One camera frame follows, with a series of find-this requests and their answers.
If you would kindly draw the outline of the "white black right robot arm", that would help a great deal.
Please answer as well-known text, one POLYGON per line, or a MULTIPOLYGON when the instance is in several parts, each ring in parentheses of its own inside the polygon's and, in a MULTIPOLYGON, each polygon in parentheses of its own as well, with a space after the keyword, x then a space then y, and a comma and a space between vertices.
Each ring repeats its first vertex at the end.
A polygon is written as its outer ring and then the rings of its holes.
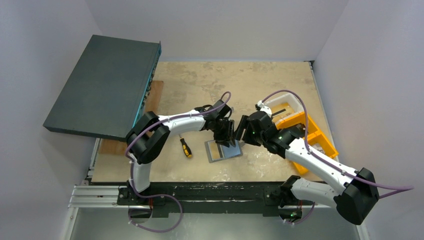
POLYGON ((263 146, 278 155, 306 167, 323 182, 290 176, 279 188, 265 193, 280 207, 294 201, 311 201, 336 211, 348 222, 361 225, 380 199, 373 173, 343 165, 305 142, 303 123, 278 129, 264 111, 243 115, 234 133, 236 140, 263 146))

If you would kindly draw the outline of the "grey leather card holder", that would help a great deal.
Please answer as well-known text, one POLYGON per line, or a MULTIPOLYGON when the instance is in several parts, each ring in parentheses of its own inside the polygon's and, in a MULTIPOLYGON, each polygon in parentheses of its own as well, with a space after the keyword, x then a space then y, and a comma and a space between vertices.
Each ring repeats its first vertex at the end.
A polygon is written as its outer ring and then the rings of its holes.
POLYGON ((234 146, 223 146, 217 144, 214 140, 206 141, 204 145, 208 162, 211 164, 243 155, 242 147, 244 143, 238 140, 235 141, 234 146))

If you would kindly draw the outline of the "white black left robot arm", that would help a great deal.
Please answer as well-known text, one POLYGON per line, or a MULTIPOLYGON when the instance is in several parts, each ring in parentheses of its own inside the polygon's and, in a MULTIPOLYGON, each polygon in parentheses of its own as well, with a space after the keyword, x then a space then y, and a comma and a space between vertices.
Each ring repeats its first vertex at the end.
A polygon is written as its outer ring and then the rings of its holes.
POLYGON ((235 146, 233 111, 226 101, 196 107, 176 115, 146 112, 126 136, 125 156, 130 159, 129 184, 137 193, 150 186, 152 162, 160 155, 169 137, 188 132, 211 131, 222 146, 235 146))

